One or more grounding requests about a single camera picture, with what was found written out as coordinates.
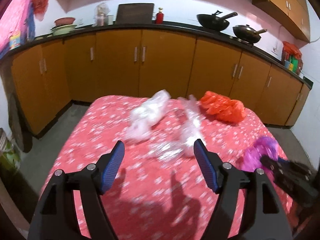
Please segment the magenta plastic bag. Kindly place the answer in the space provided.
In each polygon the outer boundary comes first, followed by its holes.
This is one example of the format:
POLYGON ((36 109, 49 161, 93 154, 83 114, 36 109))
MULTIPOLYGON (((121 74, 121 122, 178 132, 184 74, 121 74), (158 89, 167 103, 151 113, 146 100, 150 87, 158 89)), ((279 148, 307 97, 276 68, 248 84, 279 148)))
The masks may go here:
POLYGON ((270 159, 278 160, 279 144, 272 137, 259 137, 252 146, 243 153, 241 169, 247 172, 253 172, 257 168, 262 168, 261 157, 267 156, 270 159))

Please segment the orange plastic bag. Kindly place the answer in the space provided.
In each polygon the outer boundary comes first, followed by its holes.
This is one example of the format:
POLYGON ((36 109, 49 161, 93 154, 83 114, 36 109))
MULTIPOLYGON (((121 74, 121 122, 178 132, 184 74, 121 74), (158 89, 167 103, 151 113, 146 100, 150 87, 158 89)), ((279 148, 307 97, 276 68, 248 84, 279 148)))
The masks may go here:
POLYGON ((238 124, 246 117, 244 104, 211 91, 206 91, 200 99, 201 107, 216 120, 230 124, 238 124))

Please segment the clear plastic bag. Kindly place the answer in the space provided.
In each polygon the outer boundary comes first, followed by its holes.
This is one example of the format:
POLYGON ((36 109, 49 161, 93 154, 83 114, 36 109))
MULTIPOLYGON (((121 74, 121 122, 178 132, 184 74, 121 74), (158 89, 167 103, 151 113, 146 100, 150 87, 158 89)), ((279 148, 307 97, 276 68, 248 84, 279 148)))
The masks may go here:
POLYGON ((148 158, 162 162, 173 162, 177 159, 194 157, 193 147, 197 139, 204 141, 201 132, 202 115, 196 98, 190 95, 188 99, 178 98, 183 109, 178 112, 180 126, 175 139, 157 142, 149 146, 148 158))
POLYGON ((133 143, 148 140, 152 127, 164 118, 170 99, 170 94, 163 89, 134 108, 130 112, 130 126, 125 131, 124 140, 133 143))

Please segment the brown lower kitchen cabinets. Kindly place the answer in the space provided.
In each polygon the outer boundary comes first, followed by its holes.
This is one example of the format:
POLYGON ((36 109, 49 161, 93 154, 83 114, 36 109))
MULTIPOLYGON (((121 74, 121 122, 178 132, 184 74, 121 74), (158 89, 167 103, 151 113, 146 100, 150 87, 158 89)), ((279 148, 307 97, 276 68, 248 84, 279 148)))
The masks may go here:
POLYGON ((12 55, 29 131, 40 134, 71 101, 106 95, 237 99, 268 125, 293 126, 311 85, 242 44, 164 30, 126 29, 53 38, 12 55))

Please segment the green patterned bin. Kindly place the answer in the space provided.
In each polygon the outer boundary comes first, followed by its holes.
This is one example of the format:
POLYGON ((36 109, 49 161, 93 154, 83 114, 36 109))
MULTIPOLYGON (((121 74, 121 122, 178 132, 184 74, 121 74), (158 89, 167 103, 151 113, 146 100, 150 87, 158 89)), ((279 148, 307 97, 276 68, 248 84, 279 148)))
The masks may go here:
POLYGON ((15 173, 20 169, 21 158, 15 145, 8 139, 3 128, 1 134, 1 169, 15 173))

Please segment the black wok with lid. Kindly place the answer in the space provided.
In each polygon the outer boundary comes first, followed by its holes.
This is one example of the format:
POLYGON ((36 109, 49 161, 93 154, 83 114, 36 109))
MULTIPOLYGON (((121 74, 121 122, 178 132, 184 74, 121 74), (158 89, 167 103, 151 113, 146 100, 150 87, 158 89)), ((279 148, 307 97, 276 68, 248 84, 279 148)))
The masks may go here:
POLYGON ((267 29, 254 30, 249 25, 236 25, 233 27, 235 36, 250 44, 258 43, 261 39, 261 34, 266 33, 267 29))

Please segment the black wok left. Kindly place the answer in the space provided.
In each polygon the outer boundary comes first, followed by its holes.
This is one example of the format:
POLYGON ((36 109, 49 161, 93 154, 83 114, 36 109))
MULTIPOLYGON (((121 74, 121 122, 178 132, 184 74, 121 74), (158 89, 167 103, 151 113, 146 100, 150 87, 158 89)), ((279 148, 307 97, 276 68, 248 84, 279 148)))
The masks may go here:
POLYGON ((237 12, 232 12, 228 15, 219 17, 218 15, 221 13, 221 11, 217 10, 214 14, 198 14, 196 17, 202 27, 220 32, 229 26, 229 18, 238 16, 237 12))

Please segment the stacked basins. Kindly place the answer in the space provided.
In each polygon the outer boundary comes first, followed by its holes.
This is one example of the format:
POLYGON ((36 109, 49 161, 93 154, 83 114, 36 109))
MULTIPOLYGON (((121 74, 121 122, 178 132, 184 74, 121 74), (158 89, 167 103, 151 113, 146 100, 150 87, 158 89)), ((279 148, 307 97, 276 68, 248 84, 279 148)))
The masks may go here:
POLYGON ((75 18, 73 17, 63 17, 54 21, 55 26, 52 27, 52 35, 64 35, 70 33, 76 28, 76 24, 74 24, 75 18))

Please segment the clear bag with jar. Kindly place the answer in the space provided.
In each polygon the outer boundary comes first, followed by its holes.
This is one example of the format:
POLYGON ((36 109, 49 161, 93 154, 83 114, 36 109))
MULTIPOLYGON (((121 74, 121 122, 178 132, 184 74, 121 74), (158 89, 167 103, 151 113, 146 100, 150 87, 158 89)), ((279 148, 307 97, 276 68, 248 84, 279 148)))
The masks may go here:
POLYGON ((95 8, 95 25, 97 27, 104 26, 108 13, 110 12, 109 7, 105 2, 100 3, 95 8))

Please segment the red bottle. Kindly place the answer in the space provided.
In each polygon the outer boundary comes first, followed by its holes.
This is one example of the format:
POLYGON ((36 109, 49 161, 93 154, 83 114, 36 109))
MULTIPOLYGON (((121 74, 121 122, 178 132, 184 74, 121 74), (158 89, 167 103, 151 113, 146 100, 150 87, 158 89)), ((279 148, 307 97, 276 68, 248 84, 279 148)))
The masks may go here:
POLYGON ((163 8, 159 8, 158 12, 156 14, 155 23, 156 24, 162 24, 163 23, 163 19, 164 19, 163 8))

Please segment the dark cutting board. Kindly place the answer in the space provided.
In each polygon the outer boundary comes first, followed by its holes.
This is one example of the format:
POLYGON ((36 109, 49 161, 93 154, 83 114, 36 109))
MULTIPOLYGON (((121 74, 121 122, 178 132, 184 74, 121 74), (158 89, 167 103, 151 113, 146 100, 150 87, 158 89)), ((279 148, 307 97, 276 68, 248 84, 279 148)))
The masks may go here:
POLYGON ((151 24, 154 3, 120 4, 115 24, 151 24))

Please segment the upper wall cabinet right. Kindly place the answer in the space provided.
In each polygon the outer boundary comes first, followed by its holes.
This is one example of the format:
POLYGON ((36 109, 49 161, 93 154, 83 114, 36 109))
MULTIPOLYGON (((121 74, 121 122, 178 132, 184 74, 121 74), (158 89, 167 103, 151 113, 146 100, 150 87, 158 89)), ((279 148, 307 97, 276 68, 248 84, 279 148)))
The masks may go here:
POLYGON ((278 21, 296 39, 310 42, 306 0, 252 0, 252 4, 278 21))

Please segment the red bag hanging on wall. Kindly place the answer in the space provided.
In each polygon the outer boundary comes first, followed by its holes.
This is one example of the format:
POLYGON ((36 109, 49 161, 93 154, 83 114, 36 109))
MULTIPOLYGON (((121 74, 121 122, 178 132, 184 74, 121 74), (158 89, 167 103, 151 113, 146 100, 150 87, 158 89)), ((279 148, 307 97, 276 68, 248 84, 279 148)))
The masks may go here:
POLYGON ((43 21, 48 8, 49 0, 31 0, 34 16, 38 21, 43 21))

